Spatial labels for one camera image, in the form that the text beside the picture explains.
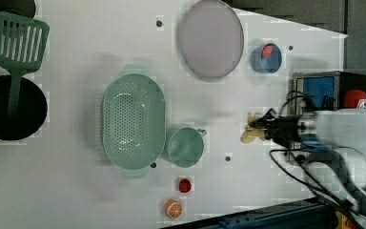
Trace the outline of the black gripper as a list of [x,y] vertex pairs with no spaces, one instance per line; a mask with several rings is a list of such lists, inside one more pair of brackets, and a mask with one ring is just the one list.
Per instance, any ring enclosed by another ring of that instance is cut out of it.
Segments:
[[[251,126],[255,129],[249,132],[249,137],[261,140],[265,140],[267,137],[282,147],[291,147],[293,143],[301,141],[301,136],[298,133],[299,119],[299,115],[276,118],[276,111],[273,108],[265,114],[256,113],[251,122]],[[267,128],[267,134],[263,129],[257,128]]]

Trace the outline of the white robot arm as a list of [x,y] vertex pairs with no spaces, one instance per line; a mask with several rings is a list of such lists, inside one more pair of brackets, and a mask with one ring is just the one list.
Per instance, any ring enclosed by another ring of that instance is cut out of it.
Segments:
[[251,114],[245,132],[271,140],[288,153],[306,154],[299,164],[319,190],[366,189],[366,110],[314,111],[282,116],[271,109]]

